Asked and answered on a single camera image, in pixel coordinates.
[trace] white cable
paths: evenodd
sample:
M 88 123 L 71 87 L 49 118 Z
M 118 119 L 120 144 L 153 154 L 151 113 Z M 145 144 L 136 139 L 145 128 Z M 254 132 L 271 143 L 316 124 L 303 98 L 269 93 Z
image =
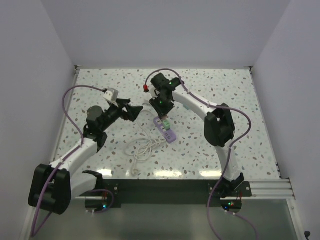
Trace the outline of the white cable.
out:
M 152 116 L 155 117 L 155 115 L 149 110 L 142 110 L 141 113 L 142 112 L 150 113 Z M 124 154 L 126 154 L 128 156 L 133 156 L 133 158 L 134 158 L 134 162 L 131 167 L 131 174 L 134 176 L 140 172 L 140 170 L 137 169 L 137 163 L 146 162 L 150 158 L 151 153 L 154 149 L 160 147 L 163 143 L 167 142 L 163 137 L 151 138 L 150 135 L 148 134 L 148 132 L 140 125 L 138 120 L 136 120 L 136 124 L 142 129 L 142 131 L 144 131 L 144 133 L 146 134 L 147 137 L 140 137 L 140 138 L 132 140 L 131 142 L 129 142 L 127 144 L 127 147 L 123 151 Z M 146 141 L 146 143 L 138 146 L 133 153 L 127 153 L 127 149 L 130 147 L 130 145 L 135 142 L 138 143 L 138 141 Z

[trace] white connector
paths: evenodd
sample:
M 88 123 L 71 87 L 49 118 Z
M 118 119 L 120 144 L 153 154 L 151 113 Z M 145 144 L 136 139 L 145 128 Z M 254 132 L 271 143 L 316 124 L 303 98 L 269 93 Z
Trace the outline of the white connector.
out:
M 103 98 L 105 100 L 107 100 L 108 102 L 115 102 L 118 98 L 118 93 L 119 93 L 119 91 L 117 91 L 113 88 L 108 88 L 108 90 L 103 95 Z

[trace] terrazzo surface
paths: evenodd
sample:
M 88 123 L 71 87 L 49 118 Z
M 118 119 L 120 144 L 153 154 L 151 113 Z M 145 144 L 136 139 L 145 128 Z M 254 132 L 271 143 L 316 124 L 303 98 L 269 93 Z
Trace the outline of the terrazzo surface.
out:
M 252 120 L 252 130 L 248 136 L 234 146 L 236 160 L 247 180 L 279 179 L 271 143 L 262 117 L 252 78 L 247 69 L 176 69 L 192 92 L 217 103 L 226 103 L 230 107 L 247 113 Z M 118 98 L 131 99 L 131 104 L 144 104 L 144 80 L 153 69 L 81 69 L 77 85 L 90 85 L 98 88 L 114 88 L 119 91 Z M 163 74 L 172 79 L 173 73 Z M 86 124 L 87 110 L 92 106 L 107 109 L 109 105 L 101 92 L 76 88 L 73 92 L 69 115 L 79 125 Z M 148 105 L 145 110 L 156 112 Z M 138 163 L 138 175 L 131 173 L 133 158 L 131 153 L 138 144 L 128 143 L 145 137 L 145 133 L 136 122 L 119 119 L 107 129 L 108 139 L 103 149 L 91 157 L 76 172 L 73 178 L 81 178 L 84 170 L 98 171 L 105 179 L 218 179 L 221 166 L 218 155 L 204 137 L 204 122 L 192 111 L 175 103 L 176 108 L 169 113 L 171 129 L 177 140 L 164 143 L 153 151 L 148 161 Z M 248 128 L 247 120 L 240 114 L 232 113 L 235 122 L 235 137 Z M 138 121 L 153 138 L 161 137 L 150 113 L 142 112 Z M 80 139 L 73 125 L 66 121 L 55 159 L 63 156 Z

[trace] gray wall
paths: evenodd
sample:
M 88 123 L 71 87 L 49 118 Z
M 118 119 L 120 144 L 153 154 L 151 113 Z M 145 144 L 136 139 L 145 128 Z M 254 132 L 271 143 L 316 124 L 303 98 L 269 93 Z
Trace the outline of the gray wall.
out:
M 320 239 L 320 1 L 292 0 L 253 68 L 280 170 Z
M 253 66 L 290 0 L 42 0 L 85 67 Z
M 49 161 L 73 68 L 40 1 L 0 1 L 0 239 L 19 238 L 33 173 Z

